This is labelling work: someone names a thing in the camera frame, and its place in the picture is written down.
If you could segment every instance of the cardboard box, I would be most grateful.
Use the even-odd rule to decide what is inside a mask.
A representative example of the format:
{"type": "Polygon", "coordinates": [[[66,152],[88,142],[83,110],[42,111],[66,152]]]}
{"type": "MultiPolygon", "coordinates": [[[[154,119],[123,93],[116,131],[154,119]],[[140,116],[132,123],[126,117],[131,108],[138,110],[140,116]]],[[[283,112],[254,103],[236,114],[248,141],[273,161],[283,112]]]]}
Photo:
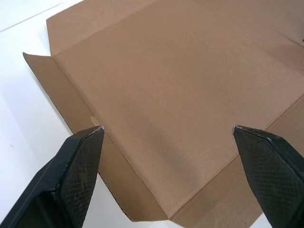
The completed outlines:
{"type": "Polygon", "coordinates": [[[261,214],[231,130],[304,151],[304,2],[85,0],[26,61],[73,132],[105,126],[99,171],[133,221],[249,227],[261,214]]]}

